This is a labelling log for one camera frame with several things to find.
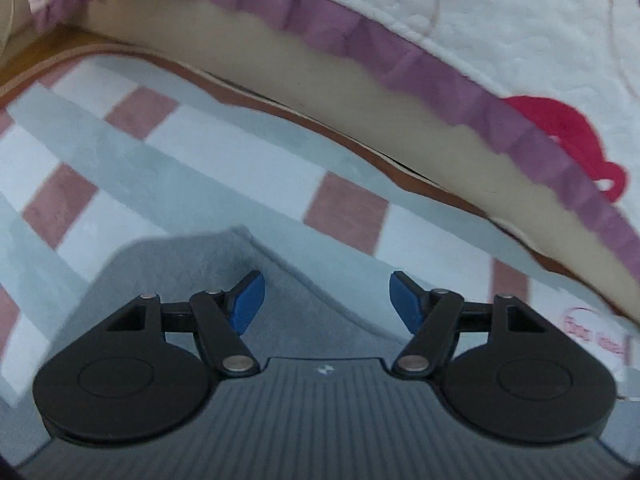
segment metal pin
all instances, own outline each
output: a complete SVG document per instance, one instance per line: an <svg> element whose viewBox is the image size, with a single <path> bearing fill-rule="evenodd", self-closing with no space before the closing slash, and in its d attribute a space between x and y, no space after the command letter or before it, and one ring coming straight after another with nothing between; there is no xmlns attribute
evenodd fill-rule
<svg viewBox="0 0 640 480"><path fill-rule="evenodd" d="M254 366L254 360L246 355L231 355L222 361L222 365L230 372L247 372Z"/></svg>
<svg viewBox="0 0 640 480"><path fill-rule="evenodd" d="M429 360L421 355L403 355L398 366L405 372L423 372L429 367Z"/></svg>

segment bed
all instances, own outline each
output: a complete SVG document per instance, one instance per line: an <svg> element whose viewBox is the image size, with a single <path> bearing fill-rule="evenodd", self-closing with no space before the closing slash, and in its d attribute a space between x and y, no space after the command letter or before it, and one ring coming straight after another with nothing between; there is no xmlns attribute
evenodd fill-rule
<svg viewBox="0 0 640 480"><path fill-rule="evenodd" d="M638 0L28 1L355 139L640 319Z"/></svg>

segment brown border trim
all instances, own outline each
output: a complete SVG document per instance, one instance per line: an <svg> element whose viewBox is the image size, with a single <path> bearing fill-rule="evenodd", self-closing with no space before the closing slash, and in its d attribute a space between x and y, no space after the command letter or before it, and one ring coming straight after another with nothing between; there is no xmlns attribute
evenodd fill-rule
<svg viewBox="0 0 640 480"><path fill-rule="evenodd" d="M299 115L284 105L279 105L275 102L272 102L268 98L259 96L257 94L251 94L250 91L234 88L231 84L222 84L220 81L216 81L213 78L207 79L203 75L198 74L190 67L186 65L180 64L178 62L165 59L164 57L152 54L145 49L137 48L134 46L126 46L118 43L102 43L102 44L90 44L85 45L80 48L75 48L71 50L60 50L60 52L46 60L45 62L39 64L33 64L34 66L30 67L30 70L26 70L23 74L26 75L23 80L19 81L14 86L11 86L11 82L9 81L7 85L10 86L7 92L4 94L0 94L0 107L5 107L18 97L23 91L25 91L31 84L37 81L43 74L50 72L55 69L62 63L68 62L70 60L76 59L78 57L92 56L97 54L113 54L116 56L130 56L137 57L139 59L146 60L160 68L168 70L169 72L175 73L183 79L191 82L192 84L198 86L203 89L205 92L210 94L216 100L231 106L240 106L244 108L249 108L252 110L258 110L261 112L268 113L273 116L277 116L287 121L291 121L293 123L299 124L300 126L307 128L313 132L321 134L334 142L337 142L341 146L347 148L351 152L355 153L362 159L366 160L369 164L377 168L379 171L384 173L389 179L396 184L396 186L401 187L402 189L419 194L422 196L426 196L438 202L450 205L452 207L462 209L468 213L484 218L488 221L491 221L490 218L479 208L474 206L473 204L463 200L462 198L453 195L443 189L440 189L436 186L433 186L424 180L422 180L417 174L412 173L410 170L401 170L398 166L393 165L388 160L385 160L382 156L366 148L359 142L347 137L335 130L332 130L328 126L321 124L317 121L314 121L305 116ZM614 313L617 316L622 316L627 319L628 314L626 314L619 306L612 303L610 300L601 295L597 290L595 290L591 285L586 283L580 277L576 276L573 272L567 269L563 264L558 261L540 254L530 247L526 246L522 241L516 238L513 234L506 231L499 225L492 222L500 231L504 232L512 239L516 240L525 250L529 252L529 254L537 261L537 263L542 266L545 270L549 272L554 272L556 274L562 274L576 282L581 283L587 288L591 289L593 292L598 294L602 301L608 304Z"/></svg>

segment purple ruffled trim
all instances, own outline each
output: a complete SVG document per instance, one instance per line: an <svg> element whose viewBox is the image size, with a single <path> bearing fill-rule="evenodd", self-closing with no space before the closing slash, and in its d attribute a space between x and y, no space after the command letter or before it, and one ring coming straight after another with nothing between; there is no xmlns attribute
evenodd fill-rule
<svg viewBox="0 0 640 480"><path fill-rule="evenodd" d="M36 24L50 28L87 1L50 0L36 13ZM533 182L554 190L640 282L640 238L628 221L547 134L456 69L329 0L209 1L260 16L269 26L293 32L322 52L350 57L384 86L418 96L448 124L471 127L495 153L507 153Z"/></svg>

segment checkered mat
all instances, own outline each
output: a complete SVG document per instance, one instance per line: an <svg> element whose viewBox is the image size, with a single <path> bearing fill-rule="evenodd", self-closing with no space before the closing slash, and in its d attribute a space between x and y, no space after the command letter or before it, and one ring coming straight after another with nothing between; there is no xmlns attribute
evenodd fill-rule
<svg viewBox="0 0 640 480"><path fill-rule="evenodd" d="M125 246L237 225L398 337L408 333L387 287L402 269L470 301L517 294L621 384L640 367L633 327L485 220L400 189L302 126L103 54L56 65L0 108L0 397L14 406L29 390Z"/></svg>

